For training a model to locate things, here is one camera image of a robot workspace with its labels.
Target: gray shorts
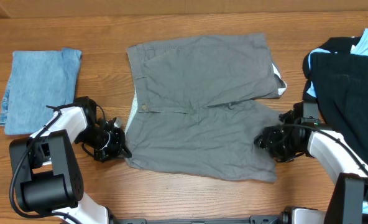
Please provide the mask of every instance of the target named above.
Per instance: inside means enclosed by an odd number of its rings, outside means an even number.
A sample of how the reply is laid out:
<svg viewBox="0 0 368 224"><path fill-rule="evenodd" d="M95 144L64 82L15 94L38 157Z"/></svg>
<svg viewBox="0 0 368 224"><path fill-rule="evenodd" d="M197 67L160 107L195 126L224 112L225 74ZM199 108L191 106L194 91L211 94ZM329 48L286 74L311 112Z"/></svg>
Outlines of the gray shorts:
<svg viewBox="0 0 368 224"><path fill-rule="evenodd" d="M127 146L136 168L225 180L276 180L275 163L253 144L279 124L255 98L286 89L263 34L207 35L128 49L136 97Z"/></svg>

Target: wooden table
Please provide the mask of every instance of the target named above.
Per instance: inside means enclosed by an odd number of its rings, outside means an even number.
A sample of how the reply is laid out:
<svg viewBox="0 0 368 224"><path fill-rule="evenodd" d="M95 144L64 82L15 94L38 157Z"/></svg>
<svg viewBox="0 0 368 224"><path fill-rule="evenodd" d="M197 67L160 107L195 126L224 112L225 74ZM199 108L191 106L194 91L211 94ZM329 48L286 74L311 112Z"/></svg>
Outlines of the wooden table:
<svg viewBox="0 0 368 224"><path fill-rule="evenodd" d="M13 51L71 47L83 52L76 96L90 96L104 108L107 119L118 116L126 121L134 95L129 46L193 35L264 32L288 90L281 99L260 102L288 111L301 100L304 56L329 37L362 35L365 27L368 12L0 19L0 104ZM0 223L38 223L23 220L9 204L8 148L15 138L4 135L0 127ZM74 150L85 191L118 218L248 217L279 213L286 205L326 210L334 189L318 161L306 157L279 164L278 181L267 184L137 170L122 161L96 162L79 146Z"/></svg>

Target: white surface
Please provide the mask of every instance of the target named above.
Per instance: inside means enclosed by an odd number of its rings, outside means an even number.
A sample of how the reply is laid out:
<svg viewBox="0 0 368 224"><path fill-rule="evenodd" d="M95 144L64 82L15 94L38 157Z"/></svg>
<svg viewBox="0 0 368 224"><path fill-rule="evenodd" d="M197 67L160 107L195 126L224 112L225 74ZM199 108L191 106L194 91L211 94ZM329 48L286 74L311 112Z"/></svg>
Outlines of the white surface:
<svg viewBox="0 0 368 224"><path fill-rule="evenodd" d="M296 208L292 214L292 224L323 224L326 212Z"/></svg>
<svg viewBox="0 0 368 224"><path fill-rule="evenodd" d="M274 70L274 74L276 74L279 79L281 79L283 81L283 83L285 84L285 87L283 88L278 88L278 94L280 96L282 96L282 94L286 91L286 89L288 88L288 84L286 84L286 82L281 78L281 73L278 71L278 69L275 67L274 64L272 64L272 69Z"/></svg>
<svg viewBox="0 0 368 224"><path fill-rule="evenodd" d="M108 224L108 211L105 207L98 205L86 193L83 194L82 200L79 201L76 208L61 208L53 212L67 213L76 218L82 224Z"/></svg>
<svg viewBox="0 0 368 224"><path fill-rule="evenodd" d="M87 127L85 112L83 111L83 108L78 106L61 109L61 112L62 115L59 117L59 119L42 134L42 137L48 136L53 131L66 129L72 144L76 137ZM49 122L51 122L57 116L57 114L57 111L54 112L53 118L48 121L47 124L49 124ZM40 130L34 134L31 134L30 136L34 138L39 132Z"/></svg>
<svg viewBox="0 0 368 224"><path fill-rule="evenodd" d="M335 131L325 132L336 139L340 139L342 143L350 148L340 133ZM344 148L320 133L313 132L311 134L310 140L308 141L308 151L313 157L318 159L335 185L341 172L367 177ZM368 170L368 165L359 158L354 151L352 152L363 164L365 164L365 168Z"/></svg>
<svg viewBox="0 0 368 224"><path fill-rule="evenodd" d="M129 119L127 119L127 124L124 129L125 134L127 134L127 130L129 130L129 126L132 123L134 115L136 115L137 108L138 108L137 93L136 93L136 87L134 87L134 97L133 97L133 102L132 102L132 109L130 110Z"/></svg>

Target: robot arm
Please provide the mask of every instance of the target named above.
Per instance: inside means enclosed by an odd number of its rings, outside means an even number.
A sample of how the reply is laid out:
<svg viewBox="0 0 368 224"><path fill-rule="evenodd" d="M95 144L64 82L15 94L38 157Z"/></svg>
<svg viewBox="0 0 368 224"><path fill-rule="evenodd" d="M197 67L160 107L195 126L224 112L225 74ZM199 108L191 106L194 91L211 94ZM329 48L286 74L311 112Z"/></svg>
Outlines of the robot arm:
<svg viewBox="0 0 368 224"><path fill-rule="evenodd" d="M290 162L301 155L318 159L335 184L326 213L288 207L279 223L363 223L368 218L363 211L363 206L368 208L368 165L318 116L316 103L294 104L293 110L280 115L282 125L266 127L255 138L254 143L277 162Z"/></svg>
<svg viewBox="0 0 368 224"><path fill-rule="evenodd" d="M14 184L21 210L40 215L65 213L80 223L114 223L107 208L95 203L83 188L83 179L72 143L83 142L94 148L95 160L131 157L124 144L124 133L116 118L96 122L96 103L88 97L75 99L70 105L54 109L53 118L29 138L10 144L13 173L18 168ZM22 155L32 146L19 167ZM52 164L52 170L33 173L33 169ZM58 216L68 223L74 221Z"/></svg>
<svg viewBox="0 0 368 224"><path fill-rule="evenodd" d="M324 132L340 139L348 147L340 133L328 130ZM359 177L368 178L344 148L321 133L311 133L307 149L308 153L321 163L335 185L340 173L357 174ZM352 153L368 170L368 165L355 152L352 151Z"/></svg>

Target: blue denim fabric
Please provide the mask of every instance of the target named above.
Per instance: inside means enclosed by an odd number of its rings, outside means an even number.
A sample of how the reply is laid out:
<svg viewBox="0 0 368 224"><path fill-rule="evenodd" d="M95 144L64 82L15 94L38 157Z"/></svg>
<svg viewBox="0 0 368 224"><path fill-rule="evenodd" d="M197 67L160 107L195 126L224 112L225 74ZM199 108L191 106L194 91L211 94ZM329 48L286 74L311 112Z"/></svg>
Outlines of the blue denim fabric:
<svg viewBox="0 0 368 224"><path fill-rule="evenodd" d="M74 49L13 52L0 112L4 133L34 133L53 116L46 105L72 103L80 62L81 51Z"/></svg>

